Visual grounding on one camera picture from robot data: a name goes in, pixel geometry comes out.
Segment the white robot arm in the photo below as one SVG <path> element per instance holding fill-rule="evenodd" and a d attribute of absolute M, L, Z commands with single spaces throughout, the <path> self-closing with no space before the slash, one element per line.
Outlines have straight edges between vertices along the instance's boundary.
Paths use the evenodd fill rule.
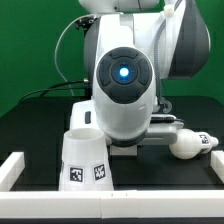
<path fill-rule="evenodd" d="M 180 123 L 162 79 L 187 79 L 206 64 L 210 37 L 195 0 L 78 0 L 93 15 L 85 66 L 97 126 L 118 147 L 172 144 Z"/>

